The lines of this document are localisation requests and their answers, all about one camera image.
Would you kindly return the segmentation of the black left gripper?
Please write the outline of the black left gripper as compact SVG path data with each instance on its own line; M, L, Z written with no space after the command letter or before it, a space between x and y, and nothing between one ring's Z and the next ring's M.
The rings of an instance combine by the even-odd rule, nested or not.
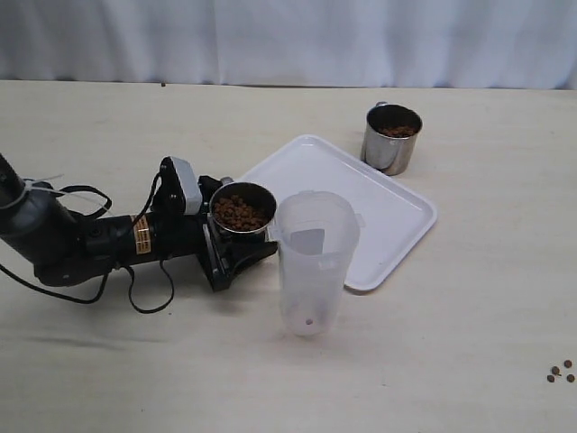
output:
M238 275L278 251L278 243L269 241L264 233L222 233L218 240L210 222L209 202L223 185L232 182L230 177L218 180L208 175L199 176L197 185L202 205L193 216L169 212L162 195L161 174L160 187L152 200L155 251L162 258L195 255L214 291L229 289Z

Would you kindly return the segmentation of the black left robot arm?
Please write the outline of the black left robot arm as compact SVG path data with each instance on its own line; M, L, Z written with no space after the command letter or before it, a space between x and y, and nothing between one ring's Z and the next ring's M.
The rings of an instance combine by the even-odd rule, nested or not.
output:
M227 289L234 268L208 221L207 200L220 187L197 177L191 165L168 156L153 179L151 195L135 216L90 215L64 207L68 192L94 192L79 185L53 189L21 178L1 161L1 239L32 264L49 287L69 287L114 269L195 255L213 290Z

